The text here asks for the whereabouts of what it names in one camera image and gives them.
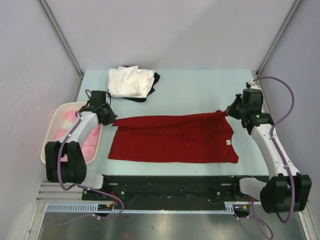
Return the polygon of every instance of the white wall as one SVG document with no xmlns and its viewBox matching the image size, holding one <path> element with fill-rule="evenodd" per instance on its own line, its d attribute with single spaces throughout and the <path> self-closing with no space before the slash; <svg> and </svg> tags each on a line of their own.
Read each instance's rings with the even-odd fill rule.
<svg viewBox="0 0 320 240">
<path fill-rule="evenodd" d="M 286 81 L 295 94 L 295 108 L 279 125 L 280 140 L 302 174 L 313 186 L 309 196 L 320 223 L 320 1 L 306 0 L 294 17 L 263 76 Z M 290 94 L 280 83 L 263 82 L 271 112 L 281 118 L 291 104 Z"/>
<path fill-rule="evenodd" d="M 55 109 L 80 79 L 36 0 L 0 8 L 0 239 L 46 179 L 41 147 Z"/>
<path fill-rule="evenodd" d="M 293 2 L 48 0 L 86 70 L 256 70 Z"/>
</svg>

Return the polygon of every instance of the metal frame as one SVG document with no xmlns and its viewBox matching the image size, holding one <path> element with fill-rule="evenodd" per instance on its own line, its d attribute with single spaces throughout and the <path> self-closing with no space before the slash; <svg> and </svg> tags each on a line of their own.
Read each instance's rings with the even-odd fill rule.
<svg viewBox="0 0 320 240">
<path fill-rule="evenodd" d="M 220 211 L 224 210 L 227 202 L 248 204 L 248 197 L 239 192 L 239 180 L 243 177 L 247 176 L 107 175 L 104 177 L 103 189 L 105 192 L 114 192 L 124 203 L 129 203 L 130 207 L 126 210 Z M 264 182 L 269 180 L 268 176 L 255 178 Z M 174 198 L 170 201 L 164 196 L 180 198 L 179 204 Z M 112 199 L 78 187 L 64 191 L 58 183 L 44 182 L 40 186 L 36 202 L 112 204 Z"/>
<path fill-rule="evenodd" d="M 299 215 L 306 238 L 308 240 L 319 240 L 319 231 L 315 226 L 316 221 L 312 214 L 309 202 L 306 204 L 304 211 L 299 212 Z"/>
<path fill-rule="evenodd" d="M 46 214 L 47 203 L 36 203 L 35 215 L 32 219 L 32 225 L 29 230 L 28 240 L 38 240 L 42 223 Z"/>
<path fill-rule="evenodd" d="M 260 66 L 258 67 L 256 74 L 259 76 L 261 75 L 261 73 L 264 71 L 267 63 L 269 62 L 272 54 L 274 53 L 274 51 L 276 50 L 278 44 L 280 43 L 281 39 L 283 38 L 287 28 L 289 27 L 292 19 L 294 18 L 294 16 L 296 15 L 299 7 L 301 6 L 301 3 L 304 0 L 295 0 L 294 3 L 292 4 L 289 12 L 287 13 L 287 15 L 285 16 L 285 19 L 280 27 L 280 29 L 278 30 L 278 32 L 276 33 L 271 46 L 269 47 L 268 51 L 266 52 L 266 55 L 264 56 Z"/>
<path fill-rule="evenodd" d="M 50 6 L 48 5 L 46 0 L 37 0 L 38 3 L 40 4 L 41 9 L 43 10 L 45 16 L 47 17 L 49 24 L 51 25 L 53 31 L 55 32 L 59 42 L 61 43 L 63 49 L 65 50 L 66 54 L 68 55 L 68 57 L 70 58 L 72 65 L 74 67 L 74 69 L 76 70 L 76 72 L 78 73 L 79 77 L 83 78 L 84 73 L 80 68 L 80 65 L 73 53 L 73 51 L 71 50 L 71 47 L 64 35 L 64 33 L 62 32 L 52 10 L 50 9 Z"/>
</svg>

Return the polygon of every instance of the red t-shirt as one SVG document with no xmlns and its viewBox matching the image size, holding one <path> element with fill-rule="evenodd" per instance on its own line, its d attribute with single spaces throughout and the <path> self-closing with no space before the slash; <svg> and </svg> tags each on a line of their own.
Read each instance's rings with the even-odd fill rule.
<svg viewBox="0 0 320 240">
<path fill-rule="evenodd" d="M 152 163 L 237 163 L 226 112 L 118 119 L 109 159 Z"/>
</svg>

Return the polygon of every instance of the metal floor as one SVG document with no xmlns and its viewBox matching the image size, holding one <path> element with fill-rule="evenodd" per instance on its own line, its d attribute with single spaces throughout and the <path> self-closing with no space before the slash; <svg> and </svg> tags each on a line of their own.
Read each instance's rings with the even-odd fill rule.
<svg viewBox="0 0 320 240">
<path fill-rule="evenodd" d="M 270 225 L 274 240 L 306 240 L 299 214 L 283 224 L 260 205 L 256 211 Z M 89 216 L 63 226 L 52 224 L 81 214 L 47 212 L 39 240 L 265 240 L 253 219 L 238 221 L 229 214 L 128 213 L 115 219 Z"/>
</svg>

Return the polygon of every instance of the black garment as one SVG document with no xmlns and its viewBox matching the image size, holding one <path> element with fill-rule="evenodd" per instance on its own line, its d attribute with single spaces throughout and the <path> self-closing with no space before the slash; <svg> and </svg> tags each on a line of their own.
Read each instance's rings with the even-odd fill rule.
<svg viewBox="0 0 320 240">
<path fill-rule="evenodd" d="M 153 81 L 153 84 L 152 84 L 152 88 L 151 90 L 149 91 L 149 93 L 147 94 L 147 96 L 149 96 L 150 94 L 152 94 L 154 91 L 156 91 L 154 89 L 154 86 L 155 84 L 157 84 L 157 82 L 159 82 L 159 79 L 160 79 L 160 75 L 158 73 L 154 73 L 153 75 L 154 77 L 154 81 Z M 124 97 L 124 99 L 127 99 L 127 100 L 131 100 L 131 101 L 134 101 L 134 102 L 137 102 L 137 103 L 143 103 L 145 101 L 147 101 L 147 98 L 144 97 L 144 98 L 137 98 L 137 97 Z"/>
</svg>

